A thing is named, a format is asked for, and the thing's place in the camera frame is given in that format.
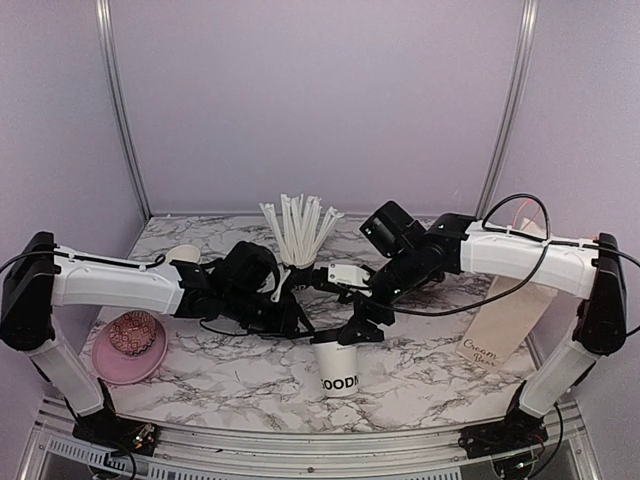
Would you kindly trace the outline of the black cup lid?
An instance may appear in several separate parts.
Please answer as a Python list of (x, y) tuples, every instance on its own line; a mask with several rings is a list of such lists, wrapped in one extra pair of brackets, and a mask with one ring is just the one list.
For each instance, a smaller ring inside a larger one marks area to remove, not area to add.
[(344, 337), (343, 328), (333, 328), (314, 333), (310, 340), (311, 345), (339, 342)]

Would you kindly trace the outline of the white paper coffee cup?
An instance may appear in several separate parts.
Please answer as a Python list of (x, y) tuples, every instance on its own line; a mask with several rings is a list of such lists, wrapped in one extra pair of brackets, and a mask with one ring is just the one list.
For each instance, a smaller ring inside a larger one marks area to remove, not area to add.
[(332, 342), (312, 347), (324, 395), (341, 398), (355, 394), (360, 383), (357, 346)]

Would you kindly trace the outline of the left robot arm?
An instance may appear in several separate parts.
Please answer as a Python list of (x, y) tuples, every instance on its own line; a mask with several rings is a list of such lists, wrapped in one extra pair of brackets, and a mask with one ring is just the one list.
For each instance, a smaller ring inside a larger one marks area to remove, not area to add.
[(222, 258), (134, 263), (93, 257), (37, 233), (1, 268), (1, 339), (30, 355), (36, 368), (69, 402), (79, 424), (106, 445), (125, 438), (106, 385), (93, 377), (57, 332), (56, 306), (96, 305), (145, 310), (176, 318), (235, 321), (249, 334), (295, 339), (314, 328), (272, 252), (240, 241)]

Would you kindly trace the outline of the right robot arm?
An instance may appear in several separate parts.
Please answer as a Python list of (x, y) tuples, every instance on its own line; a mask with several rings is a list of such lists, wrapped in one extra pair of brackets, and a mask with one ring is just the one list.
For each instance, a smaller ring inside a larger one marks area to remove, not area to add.
[(387, 201), (361, 226), (361, 233), (387, 258), (361, 286), (340, 281), (353, 293), (354, 313), (340, 330), (342, 345), (380, 342), (381, 325), (391, 325), (396, 301), (446, 273), (487, 274), (516, 280), (511, 295), (529, 284), (580, 299), (576, 326), (511, 400), (495, 438), (515, 448), (577, 385), (602, 356), (622, 348), (627, 328), (627, 291), (621, 262), (630, 255), (602, 233), (594, 240), (559, 239), (544, 225), (542, 235), (494, 226), (487, 218), (448, 213), (426, 228), (398, 203)]

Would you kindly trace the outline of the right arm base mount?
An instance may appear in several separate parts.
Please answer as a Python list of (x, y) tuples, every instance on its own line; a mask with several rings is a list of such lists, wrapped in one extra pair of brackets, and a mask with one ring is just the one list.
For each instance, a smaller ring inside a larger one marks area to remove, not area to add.
[(503, 419), (460, 430), (458, 445), (465, 450), (468, 459), (506, 453), (548, 440), (543, 418), (534, 417), (520, 408), (524, 386), (522, 384), (515, 391)]

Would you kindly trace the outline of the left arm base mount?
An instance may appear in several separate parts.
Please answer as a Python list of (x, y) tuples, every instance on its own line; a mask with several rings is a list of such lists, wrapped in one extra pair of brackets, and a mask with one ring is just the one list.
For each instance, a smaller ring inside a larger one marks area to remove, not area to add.
[(133, 420), (117, 414), (112, 397), (104, 381), (98, 378), (103, 394), (100, 410), (88, 415), (77, 414), (67, 403), (74, 418), (73, 436), (93, 444), (111, 447), (127, 453), (152, 456), (160, 427), (152, 422)]

